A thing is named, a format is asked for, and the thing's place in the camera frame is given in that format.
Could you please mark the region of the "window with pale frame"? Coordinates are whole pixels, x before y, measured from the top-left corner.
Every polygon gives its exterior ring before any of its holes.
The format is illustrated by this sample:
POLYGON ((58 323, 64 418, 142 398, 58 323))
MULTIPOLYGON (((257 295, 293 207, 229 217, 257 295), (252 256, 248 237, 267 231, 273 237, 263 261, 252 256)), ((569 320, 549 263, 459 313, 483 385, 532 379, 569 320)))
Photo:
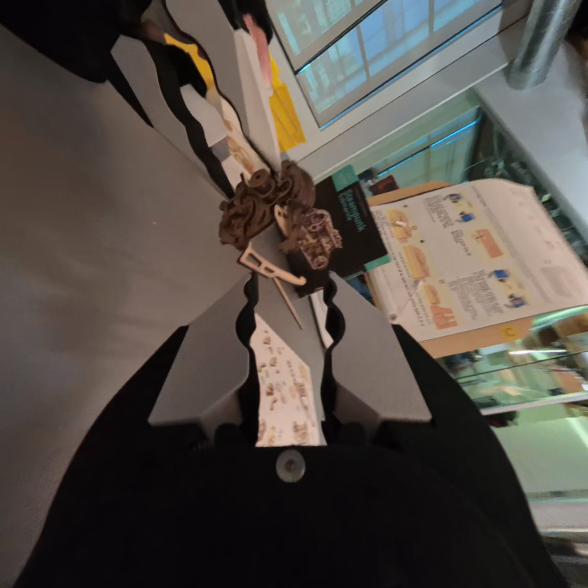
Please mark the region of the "window with pale frame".
POLYGON ((267 1, 319 128, 493 17, 528 1, 267 1))

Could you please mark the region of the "light wooden model part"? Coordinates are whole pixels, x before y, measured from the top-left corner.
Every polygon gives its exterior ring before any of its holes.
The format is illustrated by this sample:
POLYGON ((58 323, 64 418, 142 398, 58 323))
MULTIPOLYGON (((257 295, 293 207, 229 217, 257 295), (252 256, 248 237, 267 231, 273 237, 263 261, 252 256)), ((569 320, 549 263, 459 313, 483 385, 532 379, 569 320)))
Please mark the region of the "light wooden model part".
POLYGON ((295 276, 292 273, 279 268, 278 266, 264 258, 261 254, 257 253, 253 247, 252 242, 249 242, 247 244, 238 262, 246 268, 249 268, 259 273, 260 275, 270 279, 276 278, 297 287, 302 287, 306 284, 305 277, 295 276))

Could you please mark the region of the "silver round pillar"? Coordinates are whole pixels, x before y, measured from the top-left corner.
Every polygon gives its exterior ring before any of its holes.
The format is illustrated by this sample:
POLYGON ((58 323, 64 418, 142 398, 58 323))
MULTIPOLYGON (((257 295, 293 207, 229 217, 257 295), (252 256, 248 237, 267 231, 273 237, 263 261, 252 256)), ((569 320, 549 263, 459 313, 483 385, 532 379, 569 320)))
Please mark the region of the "silver round pillar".
POLYGON ((581 1, 533 1, 506 82, 517 91, 544 83, 581 1))

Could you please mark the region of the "dark brown wooden model assembly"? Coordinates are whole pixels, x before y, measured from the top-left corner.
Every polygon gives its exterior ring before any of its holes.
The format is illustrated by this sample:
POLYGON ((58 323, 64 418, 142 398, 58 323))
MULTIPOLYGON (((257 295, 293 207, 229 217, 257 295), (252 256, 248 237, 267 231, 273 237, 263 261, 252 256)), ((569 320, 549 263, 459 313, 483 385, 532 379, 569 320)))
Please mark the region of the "dark brown wooden model assembly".
POLYGON ((219 239, 244 251, 249 242, 276 220, 276 208, 286 208, 286 237, 279 245, 284 254, 299 248, 303 223, 315 203, 312 177, 293 161, 284 160, 279 172, 255 171, 249 180, 242 180, 230 200, 219 209, 219 239))

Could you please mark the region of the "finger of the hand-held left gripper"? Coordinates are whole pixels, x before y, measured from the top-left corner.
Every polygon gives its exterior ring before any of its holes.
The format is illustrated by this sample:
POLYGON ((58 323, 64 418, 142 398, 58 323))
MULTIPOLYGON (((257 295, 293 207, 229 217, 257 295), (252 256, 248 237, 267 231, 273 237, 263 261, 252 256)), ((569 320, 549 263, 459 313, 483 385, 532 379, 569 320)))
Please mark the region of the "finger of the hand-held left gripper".
POLYGON ((226 199, 231 199, 233 187, 200 121, 183 99, 168 49, 153 40, 122 35, 111 53, 154 129, 204 172, 226 199))
POLYGON ((276 127, 254 40, 243 15, 254 16, 268 45, 273 32, 264 1, 168 1, 173 25, 196 42, 210 64, 220 95, 236 114, 245 136, 274 170, 281 165, 276 127))

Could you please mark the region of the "person's left hand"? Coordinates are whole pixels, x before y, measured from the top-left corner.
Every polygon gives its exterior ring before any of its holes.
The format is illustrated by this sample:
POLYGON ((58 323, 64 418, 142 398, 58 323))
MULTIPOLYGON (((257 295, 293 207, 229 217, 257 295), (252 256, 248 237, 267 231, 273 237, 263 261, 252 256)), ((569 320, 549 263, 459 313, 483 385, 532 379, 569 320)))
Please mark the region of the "person's left hand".
POLYGON ((253 15, 246 13, 242 18, 249 35, 254 40, 266 92, 268 97, 271 97, 273 95, 272 69, 268 41, 265 32, 258 25, 253 15))

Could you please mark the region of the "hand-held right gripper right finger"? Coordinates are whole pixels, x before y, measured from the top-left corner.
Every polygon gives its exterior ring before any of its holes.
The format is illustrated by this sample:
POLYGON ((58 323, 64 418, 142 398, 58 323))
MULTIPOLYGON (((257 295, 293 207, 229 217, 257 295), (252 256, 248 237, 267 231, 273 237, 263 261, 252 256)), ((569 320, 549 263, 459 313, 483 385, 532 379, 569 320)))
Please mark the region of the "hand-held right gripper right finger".
POLYGON ((320 297, 330 337, 320 386, 326 443, 350 424, 368 441, 385 423, 429 424, 430 409, 385 315, 334 272, 320 297))

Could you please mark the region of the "illustrated instruction booklet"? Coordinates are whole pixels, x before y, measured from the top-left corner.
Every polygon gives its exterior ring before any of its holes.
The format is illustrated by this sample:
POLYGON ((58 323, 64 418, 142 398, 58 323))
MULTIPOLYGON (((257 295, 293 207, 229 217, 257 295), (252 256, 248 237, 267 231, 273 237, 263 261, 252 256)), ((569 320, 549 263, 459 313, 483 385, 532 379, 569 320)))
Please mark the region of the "illustrated instruction booklet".
POLYGON ((319 446, 320 424, 308 365, 261 318, 250 339, 259 381, 257 447, 319 446))

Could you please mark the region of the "white plastic device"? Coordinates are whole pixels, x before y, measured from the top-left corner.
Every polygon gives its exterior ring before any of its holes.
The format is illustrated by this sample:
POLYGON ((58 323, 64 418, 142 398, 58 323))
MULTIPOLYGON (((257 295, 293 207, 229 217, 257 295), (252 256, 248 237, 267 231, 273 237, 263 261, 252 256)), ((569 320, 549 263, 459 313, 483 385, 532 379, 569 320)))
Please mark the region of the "white plastic device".
POLYGON ((324 290, 313 292, 310 295, 310 300, 322 345, 328 349, 333 345, 334 340, 326 328, 328 307, 324 300, 324 290))

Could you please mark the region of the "black model kit box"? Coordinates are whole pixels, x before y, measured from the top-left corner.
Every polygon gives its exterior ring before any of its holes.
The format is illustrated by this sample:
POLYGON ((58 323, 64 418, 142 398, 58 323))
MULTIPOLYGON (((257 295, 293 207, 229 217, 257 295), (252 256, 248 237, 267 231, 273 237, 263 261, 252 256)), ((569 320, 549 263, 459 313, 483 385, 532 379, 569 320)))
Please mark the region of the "black model kit box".
POLYGON ((300 298, 322 289, 330 272, 349 279, 390 262, 362 178, 347 165, 315 185, 298 248, 286 255, 291 273, 306 280, 295 287, 300 298))

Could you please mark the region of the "laser-cut wooden sheet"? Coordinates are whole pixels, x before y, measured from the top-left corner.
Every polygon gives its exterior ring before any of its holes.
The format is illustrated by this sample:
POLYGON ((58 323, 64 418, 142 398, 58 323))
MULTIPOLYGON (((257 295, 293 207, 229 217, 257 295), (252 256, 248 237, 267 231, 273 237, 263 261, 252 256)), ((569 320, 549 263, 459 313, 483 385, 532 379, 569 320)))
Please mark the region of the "laser-cut wooden sheet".
POLYGON ((268 171, 269 167, 267 164, 262 161, 257 151, 253 149, 244 136, 235 112, 224 105, 222 116, 226 129, 226 143, 229 150, 228 162, 222 165, 232 184, 236 185, 239 183, 241 176, 249 180, 257 171, 268 171))

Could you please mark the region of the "thin pointed wooden stick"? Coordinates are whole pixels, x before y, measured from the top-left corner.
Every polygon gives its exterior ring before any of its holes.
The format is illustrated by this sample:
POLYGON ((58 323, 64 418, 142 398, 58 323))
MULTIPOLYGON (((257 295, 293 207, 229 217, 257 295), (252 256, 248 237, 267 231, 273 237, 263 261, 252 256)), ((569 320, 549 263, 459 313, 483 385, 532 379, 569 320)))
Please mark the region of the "thin pointed wooden stick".
POLYGON ((276 286, 278 292, 280 293, 281 297, 283 298, 283 301, 285 302, 285 304, 287 305, 291 315, 293 316, 296 324, 298 325, 300 330, 304 329, 303 323, 300 319, 300 316, 298 315, 297 310, 295 309, 294 305, 292 304, 292 301, 290 300, 286 290, 284 289, 281 280, 278 277, 273 277, 271 278, 272 282, 274 283, 274 285, 276 286))

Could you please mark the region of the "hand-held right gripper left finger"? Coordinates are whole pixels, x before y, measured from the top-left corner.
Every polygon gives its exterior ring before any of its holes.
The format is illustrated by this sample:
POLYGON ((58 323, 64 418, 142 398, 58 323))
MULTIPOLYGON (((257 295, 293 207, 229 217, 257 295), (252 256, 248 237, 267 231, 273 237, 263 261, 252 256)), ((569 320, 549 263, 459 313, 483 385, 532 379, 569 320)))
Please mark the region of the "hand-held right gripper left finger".
POLYGON ((253 318, 259 281, 249 274, 193 320, 151 411, 154 428, 199 425, 208 438, 224 423, 239 426, 238 391, 249 375, 251 330, 238 333, 238 318, 253 318))

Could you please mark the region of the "yellow plastic bin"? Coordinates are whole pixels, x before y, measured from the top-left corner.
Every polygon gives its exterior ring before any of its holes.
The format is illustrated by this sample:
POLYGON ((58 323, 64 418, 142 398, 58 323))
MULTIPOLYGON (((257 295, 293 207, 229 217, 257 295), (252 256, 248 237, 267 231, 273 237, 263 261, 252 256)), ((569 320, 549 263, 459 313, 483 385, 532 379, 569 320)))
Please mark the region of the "yellow plastic bin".
MULTIPOLYGON (((167 33, 164 33, 164 37, 167 45, 178 47, 191 57, 206 85, 206 94, 200 91, 199 93, 203 97, 211 98, 211 89, 215 86, 212 69, 208 61, 203 58, 202 53, 199 52, 197 45, 181 42, 167 33)), ((272 95, 269 96, 269 106, 276 127, 279 149, 281 152, 286 152, 305 143, 306 138, 290 97, 288 87, 280 80, 280 71, 272 54, 269 54, 269 56, 273 91, 272 95)))

